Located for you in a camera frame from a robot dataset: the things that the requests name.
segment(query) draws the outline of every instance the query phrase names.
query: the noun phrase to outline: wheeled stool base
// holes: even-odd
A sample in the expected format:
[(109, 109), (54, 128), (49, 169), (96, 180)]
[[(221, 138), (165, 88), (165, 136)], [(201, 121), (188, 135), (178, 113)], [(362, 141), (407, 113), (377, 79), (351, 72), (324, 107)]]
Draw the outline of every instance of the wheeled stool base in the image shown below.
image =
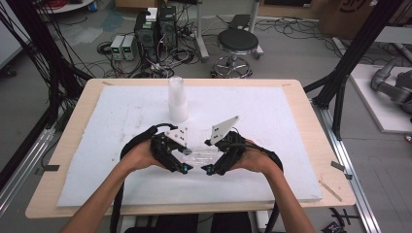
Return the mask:
[(233, 57), (231, 56), (223, 56), (215, 62), (213, 69), (214, 70), (211, 72), (212, 78), (219, 75), (224, 78), (242, 79), (253, 74), (249, 63), (241, 57), (236, 57), (236, 60), (233, 60)]

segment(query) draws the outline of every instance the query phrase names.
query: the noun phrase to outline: white foam board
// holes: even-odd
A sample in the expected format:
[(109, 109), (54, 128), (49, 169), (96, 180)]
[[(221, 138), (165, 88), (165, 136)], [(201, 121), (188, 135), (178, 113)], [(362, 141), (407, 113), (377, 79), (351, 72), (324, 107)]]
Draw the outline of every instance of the white foam board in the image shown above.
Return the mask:
[[(132, 173), (125, 181), (123, 205), (274, 200), (262, 174), (235, 170), (206, 176), (200, 169), (221, 155), (204, 145), (211, 126), (234, 116), (240, 117), (235, 127), (242, 136), (278, 153), (298, 200), (322, 199), (282, 88), (187, 86), (186, 92), (189, 119), (178, 125), (188, 128), (188, 147), (195, 153), (175, 155), (194, 168), (187, 175), (154, 166)], [(163, 122), (171, 122), (166, 86), (105, 86), (70, 164), (58, 206), (82, 205), (119, 162), (122, 147)]]

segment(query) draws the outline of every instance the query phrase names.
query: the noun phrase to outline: black box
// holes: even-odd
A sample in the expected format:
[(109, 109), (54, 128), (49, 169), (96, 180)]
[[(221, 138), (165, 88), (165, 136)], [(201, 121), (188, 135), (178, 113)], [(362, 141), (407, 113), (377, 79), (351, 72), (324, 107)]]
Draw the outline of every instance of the black box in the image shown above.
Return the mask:
[(147, 11), (142, 11), (136, 18), (134, 34), (136, 36), (137, 48), (140, 58), (146, 55), (153, 63), (158, 63), (157, 48), (159, 47), (157, 21), (146, 21)]
[(162, 38), (163, 47), (167, 50), (173, 50), (178, 47), (176, 7), (163, 7), (159, 10), (158, 23), (160, 25), (160, 38)]

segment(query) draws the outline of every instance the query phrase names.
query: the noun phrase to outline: forearm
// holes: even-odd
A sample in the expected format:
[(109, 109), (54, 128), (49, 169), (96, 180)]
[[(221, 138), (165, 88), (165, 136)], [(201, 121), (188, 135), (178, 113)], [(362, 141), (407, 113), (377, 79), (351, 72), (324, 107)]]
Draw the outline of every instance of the forearm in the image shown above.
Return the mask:
[(129, 169), (123, 163), (116, 165), (60, 232), (96, 232), (129, 173)]
[(294, 197), (282, 171), (277, 167), (272, 167), (263, 175), (273, 191), (287, 232), (315, 232), (312, 223)]

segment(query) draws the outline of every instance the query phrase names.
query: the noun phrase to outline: human hand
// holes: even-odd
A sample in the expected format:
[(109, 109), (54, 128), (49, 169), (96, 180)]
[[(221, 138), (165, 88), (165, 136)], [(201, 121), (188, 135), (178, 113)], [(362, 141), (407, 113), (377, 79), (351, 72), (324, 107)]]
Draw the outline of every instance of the human hand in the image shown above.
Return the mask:
[(130, 172), (148, 168), (152, 165), (164, 168), (152, 155), (151, 140), (146, 140), (136, 145), (120, 162), (126, 165)]
[[(248, 139), (246, 140), (246, 143), (250, 145), (255, 144), (253, 141)], [(278, 169), (280, 171), (280, 168), (265, 152), (252, 148), (246, 148), (242, 157), (232, 166), (230, 170), (239, 168), (263, 174), (271, 169)]]

